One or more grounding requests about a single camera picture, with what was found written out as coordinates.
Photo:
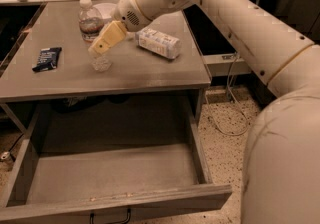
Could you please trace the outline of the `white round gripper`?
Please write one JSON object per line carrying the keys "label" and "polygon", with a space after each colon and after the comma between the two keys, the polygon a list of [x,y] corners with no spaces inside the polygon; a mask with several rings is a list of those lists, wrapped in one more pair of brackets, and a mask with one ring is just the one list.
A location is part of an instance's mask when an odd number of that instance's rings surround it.
{"label": "white round gripper", "polygon": [[116,21],[106,24],[88,51],[99,58],[110,48],[125,39],[127,30],[137,32],[158,17],[183,10],[191,5],[189,0],[119,0],[111,12]]}

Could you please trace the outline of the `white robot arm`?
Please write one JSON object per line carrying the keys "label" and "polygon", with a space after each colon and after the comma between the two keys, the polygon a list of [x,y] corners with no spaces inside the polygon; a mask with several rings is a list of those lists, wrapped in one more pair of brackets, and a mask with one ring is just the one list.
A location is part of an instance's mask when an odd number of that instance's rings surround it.
{"label": "white robot arm", "polygon": [[241,224],[320,224],[320,46],[249,0],[120,0],[92,44],[106,53],[159,16],[197,5],[276,99],[243,158]]}

